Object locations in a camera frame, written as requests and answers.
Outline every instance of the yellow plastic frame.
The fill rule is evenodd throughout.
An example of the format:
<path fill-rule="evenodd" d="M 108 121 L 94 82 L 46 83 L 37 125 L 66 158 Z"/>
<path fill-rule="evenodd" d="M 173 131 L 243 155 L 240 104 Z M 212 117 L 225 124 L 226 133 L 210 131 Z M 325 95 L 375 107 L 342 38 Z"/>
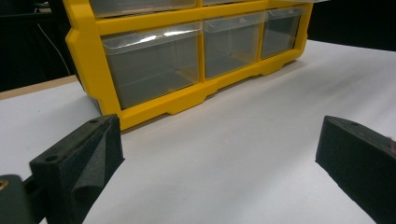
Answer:
<path fill-rule="evenodd" d="M 81 84 L 87 94 L 98 102 L 102 114 L 117 114 L 120 117 L 120 127 L 125 130 L 161 114 L 173 115 L 198 105 L 208 95 L 221 88 L 247 77 L 266 76 L 279 70 L 285 63 L 300 57 L 305 48 L 306 32 L 313 4 L 258 0 L 203 7 L 202 0 L 197 0 L 195 8 L 111 19 L 95 18 L 89 0 L 64 0 L 64 6 L 72 26 L 66 37 L 66 43 L 78 69 Z M 220 77 L 205 79 L 204 39 L 202 35 L 199 35 L 199 65 L 201 69 L 200 81 L 197 84 L 168 93 L 141 105 L 124 110 L 120 109 L 110 70 L 107 66 L 101 41 L 102 35 L 141 31 L 188 21 L 201 21 L 219 16 L 264 11 L 270 8 L 297 6 L 305 7 L 306 11 L 301 16 L 293 49 L 265 60 L 260 59 L 260 51 L 258 50 L 257 61 L 254 64 Z M 262 48 L 261 44 L 262 38 L 260 38 L 259 49 Z"/>

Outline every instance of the cable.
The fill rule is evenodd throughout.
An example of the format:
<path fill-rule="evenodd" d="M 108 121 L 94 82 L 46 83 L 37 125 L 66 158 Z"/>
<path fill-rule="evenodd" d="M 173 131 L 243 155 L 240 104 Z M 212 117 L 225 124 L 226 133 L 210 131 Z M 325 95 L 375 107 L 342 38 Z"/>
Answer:
<path fill-rule="evenodd" d="M 61 57 L 62 62 L 64 63 L 64 67 L 67 70 L 67 74 L 71 76 L 72 74 L 70 73 L 69 68 L 67 67 L 66 61 L 64 60 L 64 57 L 62 56 L 62 53 L 56 48 L 56 46 L 52 43 L 50 38 L 47 36 L 47 34 L 44 32 L 44 30 L 41 28 L 40 24 L 37 24 L 38 28 L 40 29 L 41 33 L 48 39 L 48 41 L 51 43 L 51 45 L 55 48 L 56 52 L 58 52 L 59 56 Z"/>

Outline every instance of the white table surface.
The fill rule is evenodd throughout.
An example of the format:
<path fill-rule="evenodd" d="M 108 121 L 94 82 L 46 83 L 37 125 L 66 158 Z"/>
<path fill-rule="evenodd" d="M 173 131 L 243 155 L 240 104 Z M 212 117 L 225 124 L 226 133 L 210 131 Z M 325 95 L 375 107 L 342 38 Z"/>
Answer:
<path fill-rule="evenodd" d="M 315 163 L 325 115 L 396 136 L 396 52 L 308 41 L 304 55 L 122 135 L 85 223 L 374 223 Z M 0 171 L 99 116 L 77 82 L 0 101 Z"/>

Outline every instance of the plastic drawer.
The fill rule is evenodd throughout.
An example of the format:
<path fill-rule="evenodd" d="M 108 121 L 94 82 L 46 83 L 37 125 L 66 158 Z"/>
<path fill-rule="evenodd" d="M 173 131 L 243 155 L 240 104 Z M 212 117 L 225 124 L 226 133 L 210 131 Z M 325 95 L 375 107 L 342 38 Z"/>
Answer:
<path fill-rule="evenodd" d="M 144 33 L 103 37 L 121 109 L 139 105 L 198 81 L 200 22 Z"/>
<path fill-rule="evenodd" d="M 254 63 L 263 22 L 263 12 L 205 20 L 205 77 Z"/>
<path fill-rule="evenodd" d="M 112 17 L 195 7 L 195 0 L 90 0 L 95 17 Z"/>
<path fill-rule="evenodd" d="M 265 13 L 262 59 L 293 49 L 303 9 L 289 7 L 272 9 Z"/>

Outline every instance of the yellow storage organizer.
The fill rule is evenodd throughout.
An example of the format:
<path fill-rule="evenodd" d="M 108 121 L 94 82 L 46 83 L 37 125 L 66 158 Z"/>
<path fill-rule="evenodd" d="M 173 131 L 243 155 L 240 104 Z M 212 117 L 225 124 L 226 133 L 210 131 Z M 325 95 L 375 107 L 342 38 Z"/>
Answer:
<path fill-rule="evenodd" d="M 198 105 L 223 87 L 266 76 L 302 55 L 312 3 L 211 4 L 218 1 L 185 0 L 185 7 L 99 18 L 106 12 L 95 17 L 89 0 L 64 0 L 72 26 L 66 43 L 102 114 L 118 114 L 125 130 Z"/>

